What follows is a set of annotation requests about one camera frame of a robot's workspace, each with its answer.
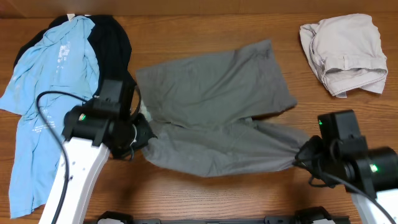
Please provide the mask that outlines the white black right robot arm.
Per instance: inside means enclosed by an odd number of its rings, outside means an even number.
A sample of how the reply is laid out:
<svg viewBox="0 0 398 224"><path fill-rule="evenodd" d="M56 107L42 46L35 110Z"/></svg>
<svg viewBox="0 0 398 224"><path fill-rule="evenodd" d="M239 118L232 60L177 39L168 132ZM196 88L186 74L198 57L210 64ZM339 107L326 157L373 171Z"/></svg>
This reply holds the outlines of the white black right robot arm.
<svg viewBox="0 0 398 224"><path fill-rule="evenodd" d="M397 188L397 154L389 147L369 150L364 136L326 143L312 136L299 150L293 166L308 171L312 187L343 185L348 193L371 202L387 218L394 217L377 201L377 193Z"/></svg>

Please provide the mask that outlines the grey shorts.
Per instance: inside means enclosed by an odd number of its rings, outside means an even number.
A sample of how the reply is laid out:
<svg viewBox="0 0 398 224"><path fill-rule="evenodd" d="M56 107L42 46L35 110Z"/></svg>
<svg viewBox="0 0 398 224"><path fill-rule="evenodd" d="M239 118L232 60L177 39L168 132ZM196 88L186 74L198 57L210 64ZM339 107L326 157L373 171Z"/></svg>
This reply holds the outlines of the grey shorts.
<svg viewBox="0 0 398 224"><path fill-rule="evenodd" d="M142 68L136 80L154 133L142 153L158 167L200 177L280 171L308 140L259 120L297 104L269 40Z"/></svg>

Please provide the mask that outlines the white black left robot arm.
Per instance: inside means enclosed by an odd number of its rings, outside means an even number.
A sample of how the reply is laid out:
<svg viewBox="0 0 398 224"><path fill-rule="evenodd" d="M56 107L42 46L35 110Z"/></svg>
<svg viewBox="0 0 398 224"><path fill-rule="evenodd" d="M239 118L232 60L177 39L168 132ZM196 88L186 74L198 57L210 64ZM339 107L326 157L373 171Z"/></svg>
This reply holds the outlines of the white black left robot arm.
<svg viewBox="0 0 398 224"><path fill-rule="evenodd" d="M145 117L120 103L91 99L65 115L64 151L40 223L83 223L109 156L133 157L155 135Z"/></svg>

